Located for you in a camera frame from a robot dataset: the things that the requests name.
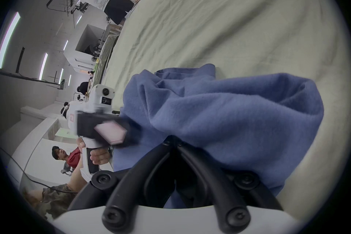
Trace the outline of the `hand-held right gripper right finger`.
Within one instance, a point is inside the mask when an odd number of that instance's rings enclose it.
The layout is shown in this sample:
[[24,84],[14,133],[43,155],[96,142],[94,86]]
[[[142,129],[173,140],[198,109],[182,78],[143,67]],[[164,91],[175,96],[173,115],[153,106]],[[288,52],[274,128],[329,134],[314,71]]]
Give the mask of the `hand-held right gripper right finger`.
[[177,150],[203,185],[202,201],[213,204],[222,232],[240,233],[249,226],[252,216],[248,203],[262,209],[283,211],[256,173],[221,169],[203,150],[187,143],[178,143]]

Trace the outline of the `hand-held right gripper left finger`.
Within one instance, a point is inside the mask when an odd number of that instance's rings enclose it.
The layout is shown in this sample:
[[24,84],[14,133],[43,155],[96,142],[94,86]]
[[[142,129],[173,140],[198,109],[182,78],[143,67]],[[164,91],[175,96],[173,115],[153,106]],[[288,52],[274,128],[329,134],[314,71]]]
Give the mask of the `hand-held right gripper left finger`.
[[138,205],[163,208],[174,192],[176,181],[169,167],[173,149],[174,144],[163,142],[130,169],[96,172],[68,211],[105,206],[104,227],[112,233],[131,232]]

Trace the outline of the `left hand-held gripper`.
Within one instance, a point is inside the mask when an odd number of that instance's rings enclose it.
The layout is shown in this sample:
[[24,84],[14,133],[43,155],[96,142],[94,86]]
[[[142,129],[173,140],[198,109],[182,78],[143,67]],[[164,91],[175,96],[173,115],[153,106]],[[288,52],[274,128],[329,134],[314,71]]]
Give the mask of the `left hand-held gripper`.
[[90,159],[91,151],[99,148],[124,148],[137,145],[141,139],[141,127],[130,120],[112,113],[112,99],[115,91],[98,84],[84,102],[72,102],[67,113],[68,127],[72,134],[81,137],[82,177],[89,182],[98,172],[99,165]]

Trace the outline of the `person's left hand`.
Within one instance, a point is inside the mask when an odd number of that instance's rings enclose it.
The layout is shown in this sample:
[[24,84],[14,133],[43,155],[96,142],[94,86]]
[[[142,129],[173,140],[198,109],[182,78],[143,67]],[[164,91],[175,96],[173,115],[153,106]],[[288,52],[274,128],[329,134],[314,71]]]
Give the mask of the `person's left hand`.
[[[77,146],[80,150],[80,153],[82,154],[82,150],[85,147],[85,143],[82,138],[77,138],[76,139]],[[95,165],[104,165],[110,161],[110,153],[109,153],[109,148],[108,147],[100,147],[96,149],[92,149],[90,151],[90,160],[93,162]]]

